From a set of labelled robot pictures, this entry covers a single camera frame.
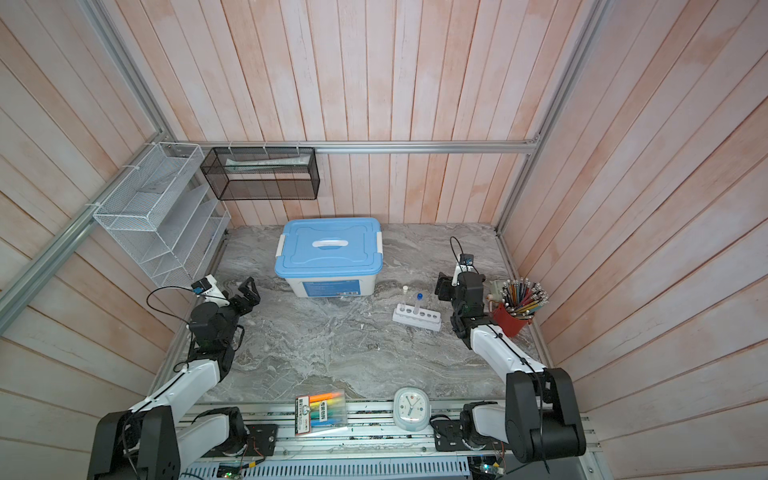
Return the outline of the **blue capped test tube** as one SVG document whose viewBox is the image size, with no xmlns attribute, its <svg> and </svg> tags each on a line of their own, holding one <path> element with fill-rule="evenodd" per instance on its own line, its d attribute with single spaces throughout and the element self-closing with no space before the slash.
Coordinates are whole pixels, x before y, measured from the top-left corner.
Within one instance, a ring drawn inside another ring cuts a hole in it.
<svg viewBox="0 0 768 480">
<path fill-rule="evenodd" d="M 417 297 L 416 297 L 415 304 L 414 304 L 414 310 L 413 310 L 413 313 L 416 316 L 420 315 L 422 300 L 423 300 L 423 294 L 422 293 L 418 293 Z"/>
</svg>

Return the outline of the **blue plastic bin lid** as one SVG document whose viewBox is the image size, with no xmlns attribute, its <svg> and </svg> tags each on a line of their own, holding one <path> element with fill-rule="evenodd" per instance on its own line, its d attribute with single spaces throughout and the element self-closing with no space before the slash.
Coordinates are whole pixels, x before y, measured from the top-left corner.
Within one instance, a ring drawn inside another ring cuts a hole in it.
<svg viewBox="0 0 768 480">
<path fill-rule="evenodd" d="M 376 275 L 383 267 L 380 236 L 371 217 L 293 220 L 280 236 L 275 272 L 284 279 Z"/>
</svg>

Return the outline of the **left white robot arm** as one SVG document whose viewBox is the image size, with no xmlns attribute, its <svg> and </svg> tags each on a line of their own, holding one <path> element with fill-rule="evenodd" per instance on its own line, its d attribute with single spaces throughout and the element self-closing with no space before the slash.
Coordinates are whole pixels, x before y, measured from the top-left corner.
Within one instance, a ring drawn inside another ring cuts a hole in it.
<svg viewBox="0 0 768 480">
<path fill-rule="evenodd" d="M 247 278 L 236 295 L 219 289 L 208 275 L 192 284 L 202 298 L 187 321 L 191 341 L 173 378 L 131 408 L 112 412 L 97 424 L 87 476 L 90 479 L 177 479 L 205 454 L 244 456 L 250 440 L 240 410 L 221 407 L 177 426 L 192 406 L 230 372 L 242 343 L 239 321 L 260 301 Z"/>
</svg>

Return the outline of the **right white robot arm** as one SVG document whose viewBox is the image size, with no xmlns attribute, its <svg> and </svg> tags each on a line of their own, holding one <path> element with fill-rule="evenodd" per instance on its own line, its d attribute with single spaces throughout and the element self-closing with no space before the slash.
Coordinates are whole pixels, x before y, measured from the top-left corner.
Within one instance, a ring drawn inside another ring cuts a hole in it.
<svg viewBox="0 0 768 480">
<path fill-rule="evenodd" d="M 587 441 L 573 383 L 561 368 L 534 360 L 507 335 L 507 323 L 484 307 L 485 277 L 440 273 L 435 294 L 451 304 L 451 325 L 468 349 L 483 358 L 505 385 L 502 402 L 466 404 L 462 441 L 470 448 L 499 442 L 523 463 L 578 457 Z"/>
</svg>

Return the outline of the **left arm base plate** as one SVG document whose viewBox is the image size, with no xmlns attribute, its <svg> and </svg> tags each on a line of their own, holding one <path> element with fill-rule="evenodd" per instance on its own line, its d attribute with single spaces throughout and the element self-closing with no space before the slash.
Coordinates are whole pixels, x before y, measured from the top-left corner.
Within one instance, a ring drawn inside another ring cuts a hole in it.
<svg viewBox="0 0 768 480">
<path fill-rule="evenodd" d="M 246 423 L 246 436 L 242 443 L 232 446 L 215 447 L 204 458 L 240 457 L 242 455 L 269 457 L 274 454 L 278 425 L 274 423 Z"/>
</svg>

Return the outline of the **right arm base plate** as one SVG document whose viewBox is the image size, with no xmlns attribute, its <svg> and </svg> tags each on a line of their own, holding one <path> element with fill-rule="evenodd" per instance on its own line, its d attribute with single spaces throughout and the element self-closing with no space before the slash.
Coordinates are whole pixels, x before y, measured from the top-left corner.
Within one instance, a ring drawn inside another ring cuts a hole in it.
<svg viewBox="0 0 768 480">
<path fill-rule="evenodd" d="M 458 451 L 501 451 L 505 443 L 490 438 L 471 440 L 461 420 L 450 419 L 447 415 L 433 415 L 429 420 L 433 431 L 434 447 L 438 452 Z"/>
</svg>

